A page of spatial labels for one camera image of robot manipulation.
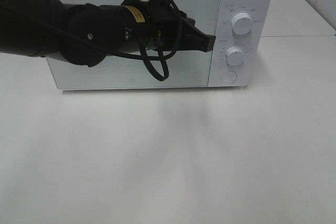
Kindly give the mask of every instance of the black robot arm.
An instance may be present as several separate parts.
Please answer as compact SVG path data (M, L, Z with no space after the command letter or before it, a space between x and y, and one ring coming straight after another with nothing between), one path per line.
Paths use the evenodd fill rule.
M106 56L142 60L159 81L169 77L166 61L177 51L208 52L215 42L173 0L124 0L119 6L0 0L0 23L1 52L31 57L59 52L59 60L89 67ZM157 56L149 56L150 49ZM160 61L163 75L152 61Z

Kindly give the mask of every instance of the yellow label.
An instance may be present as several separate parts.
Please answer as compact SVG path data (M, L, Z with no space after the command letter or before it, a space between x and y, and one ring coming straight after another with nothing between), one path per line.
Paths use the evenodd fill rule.
M130 6L130 5L124 5L124 7L126 7L133 14L137 23L146 22L145 17L141 13L141 11L139 11L139 9L135 8L134 6Z

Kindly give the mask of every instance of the white microwave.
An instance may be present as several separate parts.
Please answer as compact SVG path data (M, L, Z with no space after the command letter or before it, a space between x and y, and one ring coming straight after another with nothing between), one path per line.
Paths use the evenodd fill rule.
M61 0L63 3L119 5L123 0ZM270 0L175 0L196 20L196 27L215 35L214 50L179 51L167 61L170 77L155 80L142 62L106 57L89 68L48 58L56 86L61 90L141 89L246 86Z

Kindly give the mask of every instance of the white knob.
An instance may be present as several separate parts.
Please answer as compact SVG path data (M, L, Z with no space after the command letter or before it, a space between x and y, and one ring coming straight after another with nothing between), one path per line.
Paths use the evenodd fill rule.
M237 66L244 62L245 53L240 47L231 47L226 52L226 62L231 66Z
M253 18L248 13L237 13L232 18L231 23L236 34L244 35L252 30Z

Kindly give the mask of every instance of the screw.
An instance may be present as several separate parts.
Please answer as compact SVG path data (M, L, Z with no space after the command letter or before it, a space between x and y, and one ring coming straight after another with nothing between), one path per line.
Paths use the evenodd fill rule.
M93 35L92 34L88 34L88 40L93 40Z

